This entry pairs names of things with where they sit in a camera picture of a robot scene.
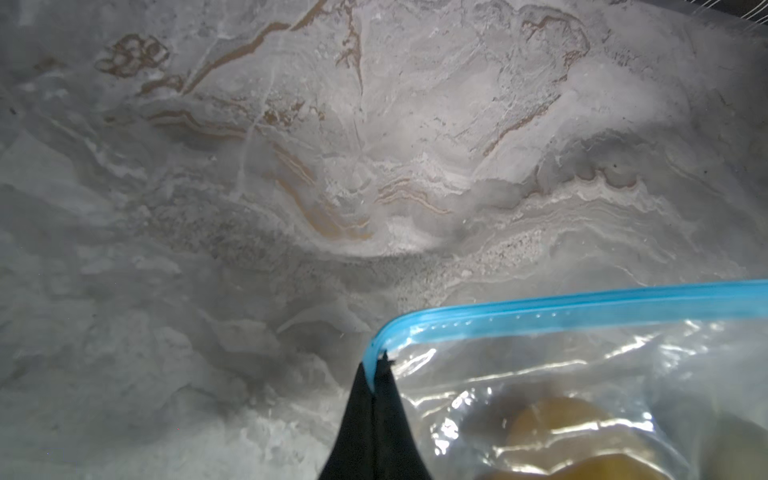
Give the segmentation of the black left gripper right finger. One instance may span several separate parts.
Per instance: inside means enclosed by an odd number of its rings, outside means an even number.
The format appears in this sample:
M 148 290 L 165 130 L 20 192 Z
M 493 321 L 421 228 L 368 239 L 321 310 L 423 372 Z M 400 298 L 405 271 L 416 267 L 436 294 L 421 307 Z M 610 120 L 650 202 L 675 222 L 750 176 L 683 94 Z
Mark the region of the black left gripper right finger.
M 431 479 L 411 433 L 386 353 L 377 361 L 373 392 L 376 479 Z

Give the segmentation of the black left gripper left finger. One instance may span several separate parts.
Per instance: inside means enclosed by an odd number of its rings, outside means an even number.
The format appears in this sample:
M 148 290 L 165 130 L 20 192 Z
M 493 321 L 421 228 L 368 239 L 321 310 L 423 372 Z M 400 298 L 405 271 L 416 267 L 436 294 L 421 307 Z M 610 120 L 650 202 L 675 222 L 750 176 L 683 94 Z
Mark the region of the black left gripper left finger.
M 319 480 L 375 478 L 373 396 L 362 364 L 357 368 L 331 453 Z

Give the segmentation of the yellow toy potato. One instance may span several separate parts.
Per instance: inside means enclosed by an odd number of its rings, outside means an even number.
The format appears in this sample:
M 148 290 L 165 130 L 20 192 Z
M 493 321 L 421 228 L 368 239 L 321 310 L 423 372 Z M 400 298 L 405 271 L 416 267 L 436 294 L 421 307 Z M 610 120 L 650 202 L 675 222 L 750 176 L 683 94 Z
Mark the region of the yellow toy potato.
M 575 397 L 537 401 L 511 419 L 485 479 L 669 479 L 636 424 Z

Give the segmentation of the clear zip bag blue zipper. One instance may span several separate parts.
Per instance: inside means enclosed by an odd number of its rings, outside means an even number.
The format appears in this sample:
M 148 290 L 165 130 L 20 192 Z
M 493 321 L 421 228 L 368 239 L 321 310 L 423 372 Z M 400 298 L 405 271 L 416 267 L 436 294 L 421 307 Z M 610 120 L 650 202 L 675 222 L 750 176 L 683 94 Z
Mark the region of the clear zip bag blue zipper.
M 763 280 L 422 310 L 372 339 L 368 375 L 384 353 L 435 479 L 485 479 L 511 419 L 552 397 L 634 422 L 669 479 L 702 479 L 720 416 L 767 429 Z

